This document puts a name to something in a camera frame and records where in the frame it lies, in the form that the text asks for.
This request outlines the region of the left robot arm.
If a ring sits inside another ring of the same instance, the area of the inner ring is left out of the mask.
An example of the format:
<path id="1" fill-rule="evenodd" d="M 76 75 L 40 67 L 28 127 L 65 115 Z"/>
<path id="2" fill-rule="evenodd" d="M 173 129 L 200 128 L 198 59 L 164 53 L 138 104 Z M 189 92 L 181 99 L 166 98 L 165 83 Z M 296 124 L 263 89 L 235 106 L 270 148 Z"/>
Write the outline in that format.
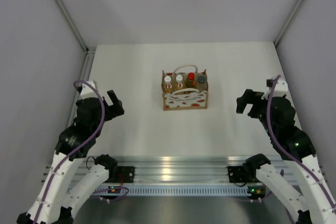
<path id="1" fill-rule="evenodd" d="M 90 171 L 73 187 L 71 181 L 100 136 L 104 122 L 124 114 L 122 102 L 114 91 L 107 92 L 112 101 L 81 92 L 73 124 L 59 136 L 52 166 L 31 208 L 17 218 L 17 223 L 73 223 L 83 204 L 104 182 L 118 178 L 118 162 L 108 154 L 95 159 Z"/>

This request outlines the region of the watermelon print canvas bag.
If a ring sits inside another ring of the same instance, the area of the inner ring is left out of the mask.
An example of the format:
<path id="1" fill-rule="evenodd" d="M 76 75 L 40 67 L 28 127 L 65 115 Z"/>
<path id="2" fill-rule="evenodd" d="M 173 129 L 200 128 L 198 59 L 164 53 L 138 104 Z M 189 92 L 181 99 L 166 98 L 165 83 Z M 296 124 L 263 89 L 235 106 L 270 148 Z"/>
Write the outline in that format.
<path id="1" fill-rule="evenodd" d="M 195 73 L 196 87 L 186 88 L 185 79 L 188 73 Z M 179 91 L 174 91 L 175 77 L 181 74 L 184 80 L 184 89 Z M 197 89 L 197 78 L 200 75 L 204 75 L 207 78 L 207 90 L 200 92 Z M 163 79 L 165 76 L 171 76 L 173 83 L 173 92 L 164 93 L 163 92 Z M 163 99 L 163 110 L 164 111 L 177 111 L 177 110 L 196 110 L 196 109 L 207 109 L 208 107 L 208 76 L 206 70 L 199 71 L 196 65 L 183 65 L 177 67 L 172 72 L 162 72 L 161 78 L 161 89 L 162 89 L 162 99 Z"/>

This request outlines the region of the white cap amber bottle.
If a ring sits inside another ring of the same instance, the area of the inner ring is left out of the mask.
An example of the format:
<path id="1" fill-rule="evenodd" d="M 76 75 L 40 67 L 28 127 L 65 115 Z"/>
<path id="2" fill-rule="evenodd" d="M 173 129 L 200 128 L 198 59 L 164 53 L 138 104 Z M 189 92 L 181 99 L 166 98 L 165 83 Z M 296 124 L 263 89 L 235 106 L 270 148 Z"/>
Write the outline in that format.
<path id="1" fill-rule="evenodd" d="M 165 76 L 163 79 L 163 92 L 172 93 L 173 92 L 173 83 L 171 76 Z"/>
<path id="2" fill-rule="evenodd" d="M 184 89 L 183 76 L 181 74 L 178 74 L 175 77 L 174 91 L 179 91 L 183 89 Z"/>

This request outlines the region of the grey cap clear bottle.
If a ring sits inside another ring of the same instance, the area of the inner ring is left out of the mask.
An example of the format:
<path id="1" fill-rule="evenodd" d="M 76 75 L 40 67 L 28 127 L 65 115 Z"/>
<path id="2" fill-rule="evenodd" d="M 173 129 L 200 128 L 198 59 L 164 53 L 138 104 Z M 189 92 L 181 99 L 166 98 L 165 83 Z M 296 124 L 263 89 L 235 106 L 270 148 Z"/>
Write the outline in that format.
<path id="1" fill-rule="evenodd" d="M 200 75 L 197 78 L 197 89 L 200 92 L 207 90 L 207 78 L 204 75 Z"/>

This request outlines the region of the red cap yellow bottle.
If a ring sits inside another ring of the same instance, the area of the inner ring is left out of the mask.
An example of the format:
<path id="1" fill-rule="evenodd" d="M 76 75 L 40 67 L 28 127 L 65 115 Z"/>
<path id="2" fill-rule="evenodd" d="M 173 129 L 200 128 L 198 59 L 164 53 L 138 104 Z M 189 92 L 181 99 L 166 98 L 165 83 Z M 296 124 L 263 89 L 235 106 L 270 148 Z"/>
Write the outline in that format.
<path id="1" fill-rule="evenodd" d="M 196 87 L 195 73 L 193 73 L 193 72 L 188 73 L 188 75 L 185 79 L 185 87 L 186 88 L 195 88 Z"/>

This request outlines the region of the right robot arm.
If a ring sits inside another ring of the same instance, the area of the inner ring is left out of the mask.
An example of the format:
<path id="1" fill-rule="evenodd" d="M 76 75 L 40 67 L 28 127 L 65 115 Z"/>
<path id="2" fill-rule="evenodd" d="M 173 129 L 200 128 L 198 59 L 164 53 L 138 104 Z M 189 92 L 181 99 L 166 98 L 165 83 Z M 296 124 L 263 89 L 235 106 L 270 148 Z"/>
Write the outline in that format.
<path id="1" fill-rule="evenodd" d="M 310 137 L 295 126 L 295 109 L 285 95 L 265 99 L 263 92 L 251 89 L 237 98 L 236 112 L 252 107 L 248 116 L 258 119 L 271 144 L 291 169 L 299 190 L 276 171 L 264 154 L 249 157 L 243 163 L 249 180 L 263 183 L 282 203 L 294 223 L 335 223 L 335 199 L 321 172 L 316 150 Z"/>

